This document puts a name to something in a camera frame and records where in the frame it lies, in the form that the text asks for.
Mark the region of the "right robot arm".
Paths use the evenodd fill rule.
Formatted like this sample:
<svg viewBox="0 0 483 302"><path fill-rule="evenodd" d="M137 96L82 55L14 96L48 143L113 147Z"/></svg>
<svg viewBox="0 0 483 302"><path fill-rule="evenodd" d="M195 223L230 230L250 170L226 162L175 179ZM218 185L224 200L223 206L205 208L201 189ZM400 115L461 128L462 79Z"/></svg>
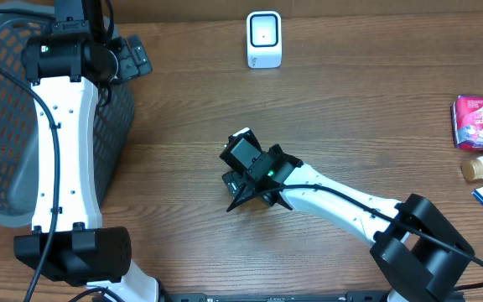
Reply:
<svg viewBox="0 0 483 302"><path fill-rule="evenodd" d="M231 209L258 198L324 219L369 247L391 285L390 301L446 301L474 254L428 199L376 197L334 181L286 154L279 145L263 150L250 128L228 138L222 176L233 196Z"/></svg>

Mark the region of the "purple red tissue pack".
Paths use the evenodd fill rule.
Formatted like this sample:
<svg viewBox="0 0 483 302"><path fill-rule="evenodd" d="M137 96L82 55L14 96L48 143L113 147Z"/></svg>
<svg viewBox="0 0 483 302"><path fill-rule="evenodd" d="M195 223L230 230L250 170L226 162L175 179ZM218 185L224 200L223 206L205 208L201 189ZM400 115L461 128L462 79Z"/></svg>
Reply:
<svg viewBox="0 0 483 302"><path fill-rule="evenodd" d="M483 150L483 96L459 96L451 106L454 145Z"/></svg>

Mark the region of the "white barcode scanner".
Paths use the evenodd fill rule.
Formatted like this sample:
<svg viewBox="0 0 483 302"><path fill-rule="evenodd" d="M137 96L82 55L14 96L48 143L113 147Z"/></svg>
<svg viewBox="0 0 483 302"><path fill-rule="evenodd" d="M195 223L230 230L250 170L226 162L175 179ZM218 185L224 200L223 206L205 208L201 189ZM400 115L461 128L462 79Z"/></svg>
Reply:
<svg viewBox="0 0 483 302"><path fill-rule="evenodd" d="M254 11L247 22L247 65L272 69L282 64L282 18L276 11Z"/></svg>

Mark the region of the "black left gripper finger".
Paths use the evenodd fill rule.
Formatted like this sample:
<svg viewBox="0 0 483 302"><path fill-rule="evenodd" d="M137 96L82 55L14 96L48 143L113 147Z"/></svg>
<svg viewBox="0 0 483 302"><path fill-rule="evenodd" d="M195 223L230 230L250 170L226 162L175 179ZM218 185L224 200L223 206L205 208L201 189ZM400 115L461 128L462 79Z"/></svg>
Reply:
<svg viewBox="0 0 483 302"><path fill-rule="evenodd" d="M112 82L127 82L140 75L136 60L132 56L129 44L123 37L112 39L107 48L116 56L118 70Z"/></svg>
<svg viewBox="0 0 483 302"><path fill-rule="evenodd" d="M153 66L148 58L142 40L138 35L134 34L127 38L132 56L135 59L136 67L139 75L145 76L153 71Z"/></svg>

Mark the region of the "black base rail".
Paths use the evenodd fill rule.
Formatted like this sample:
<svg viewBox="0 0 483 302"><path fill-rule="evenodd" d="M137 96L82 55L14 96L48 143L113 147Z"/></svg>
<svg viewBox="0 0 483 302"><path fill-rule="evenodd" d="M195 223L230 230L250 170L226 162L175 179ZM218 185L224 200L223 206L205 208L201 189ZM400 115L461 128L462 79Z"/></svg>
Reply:
<svg viewBox="0 0 483 302"><path fill-rule="evenodd" d="M207 295L170 294L173 302L382 302L388 291L351 291L345 294Z"/></svg>

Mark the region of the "grey plastic shopping basket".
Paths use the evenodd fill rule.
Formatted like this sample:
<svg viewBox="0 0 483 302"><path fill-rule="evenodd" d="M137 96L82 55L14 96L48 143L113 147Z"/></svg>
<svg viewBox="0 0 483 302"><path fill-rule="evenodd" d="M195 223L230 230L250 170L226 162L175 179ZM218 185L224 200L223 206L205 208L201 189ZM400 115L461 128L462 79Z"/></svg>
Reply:
<svg viewBox="0 0 483 302"><path fill-rule="evenodd" d="M21 52L32 36L49 30L51 6L24 2L0 4L0 66L24 78ZM134 117L128 85L101 92L93 132L96 197L103 200ZM0 75L0 225L22 227L31 222L38 192L39 151L35 102Z"/></svg>

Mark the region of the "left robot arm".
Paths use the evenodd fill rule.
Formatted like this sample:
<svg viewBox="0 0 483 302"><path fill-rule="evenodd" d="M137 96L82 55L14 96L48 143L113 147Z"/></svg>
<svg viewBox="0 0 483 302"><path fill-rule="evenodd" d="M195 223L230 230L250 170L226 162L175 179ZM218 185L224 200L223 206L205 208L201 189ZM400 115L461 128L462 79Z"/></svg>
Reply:
<svg viewBox="0 0 483 302"><path fill-rule="evenodd" d="M15 256L36 277L98 293L107 301L162 301L160 283L132 260L128 230L104 227L94 179L99 89L138 76L122 68L127 46L112 37L101 1L58 1L47 35L23 51L38 123L39 178L32 231Z"/></svg>

